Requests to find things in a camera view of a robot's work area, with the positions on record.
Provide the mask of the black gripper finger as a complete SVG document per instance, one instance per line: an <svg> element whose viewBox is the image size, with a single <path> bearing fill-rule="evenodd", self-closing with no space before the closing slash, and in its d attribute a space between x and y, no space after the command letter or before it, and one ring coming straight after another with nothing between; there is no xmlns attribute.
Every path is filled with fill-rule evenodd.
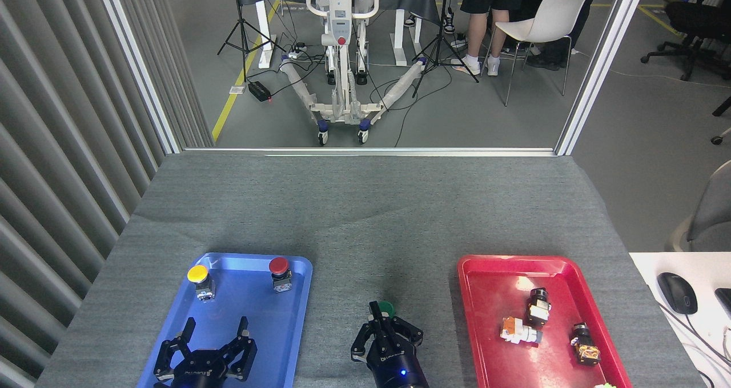
<svg viewBox="0 0 731 388"><path fill-rule="evenodd" d="M220 349L225 367L224 377L246 381L258 347L248 330L248 318L241 318L235 338Z"/></svg>
<svg viewBox="0 0 731 388"><path fill-rule="evenodd" d="M194 318L187 318L183 330L175 338L165 339L161 343L153 368L153 373L158 381L167 381L174 377L171 361L175 352L180 351L184 358L190 356L191 351L188 348L188 343L190 343L195 325Z"/></svg>
<svg viewBox="0 0 731 388"><path fill-rule="evenodd" d="M373 362L382 354L382 314L377 301L369 302L369 320L358 331L351 346L351 360Z"/></svg>
<svg viewBox="0 0 731 388"><path fill-rule="evenodd" d="M399 316L387 317L387 351L416 351L423 331Z"/></svg>

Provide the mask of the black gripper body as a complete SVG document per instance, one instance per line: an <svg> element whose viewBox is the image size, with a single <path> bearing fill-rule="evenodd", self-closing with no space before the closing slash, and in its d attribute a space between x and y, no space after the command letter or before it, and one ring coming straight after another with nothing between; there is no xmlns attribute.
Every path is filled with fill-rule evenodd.
<svg viewBox="0 0 731 388"><path fill-rule="evenodd" d="M170 387L222 387L228 370L218 351L193 351L174 367Z"/></svg>
<svg viewBox="0 0 731 388"><path fill-rule="evenodd" d="M417 358L417 349L409 343L400 343L392 353L382 351L378 343L373 343L366 364L376 387L429 386Z"/></svg>

